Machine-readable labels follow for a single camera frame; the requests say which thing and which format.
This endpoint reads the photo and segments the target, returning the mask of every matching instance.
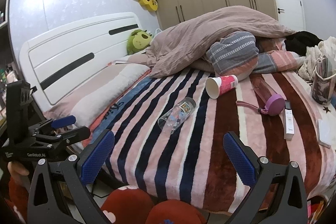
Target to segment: white power bank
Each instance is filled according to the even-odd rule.
[[[285,121],[285,125],[283,127],[285,130],[283,138],[285,140],[291,140],[294,136],[294,121],[293,121],[291,103],[288,100],[285,100],[285,110],[283,112],[283,119]]]
[[[318,142],[327,148],[331,147],[330,127],[328,122],[318,120]]]

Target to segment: white headboard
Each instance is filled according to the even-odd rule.
[[[141,28],[134,13],[118,13],[75,21],[25,42],[19,63],[25,80],[37,88],[33,97],[41,111],[126,56],[130,33]]]

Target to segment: screw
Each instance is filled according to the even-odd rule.
[[[44,163],[45,163],[45,159],[40,159],[38,162],[39,165],[44,165]]]
[[[263,164],[267,164],[267,163],[268,163],[268,158],[266,158],[266,157],[261,157],[261,158],[260,158],[260,162],[263,163]]]
[[[299,165],[297,164],[296,161],[292,161],[291,166],[293,166],[294,168],[298,168]]]
[[[75,160],[77,160],[77,156],[76,155],[71,155],[71,156],[69,156],[69,161],[75,161]]]

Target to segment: floor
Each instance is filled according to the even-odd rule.
[[[87,189],[91,192],[92,191],[92,184],[89,184],[87,186]],[[106,200],[107,196],[109,195],[109,193],[112,192],[112,189],[108,186],[106,186],[103,182],[97,181],[97,183],[94,186],[93,189],[93,194],[94,197],[93,199],[96,201],[96,203],[98,204],[99,207],[101,207],[101,205],[103,205],[104,201]],[[69,209],[72,213],[72,216],[74,219],[76,219],[77,221],[84,223],[80,213],[78,212],[76,206],[73,203],[68,203]],[[205,217],[205,219],[208,218],[208,213],[206,211],[203,210],[199,210],[202,215]],[[218,214],[210,214],[210,218],[208,221],[208,224],[223,224],[226,222],[226,220],[228,219],[228,216],[226,215],[218,215]]]

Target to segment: bottle strap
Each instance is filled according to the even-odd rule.
[[[251,105],[249,103],[243,102],[243,101],[236,101],[236,105],[237,106],[246,106],[248,108],[251,108],[252,110],[255,110],[256,112],[258,112],[259,114],[267,114],[268,111],[266,109],[263,109],[261,107],[256,107],[254,105]]]

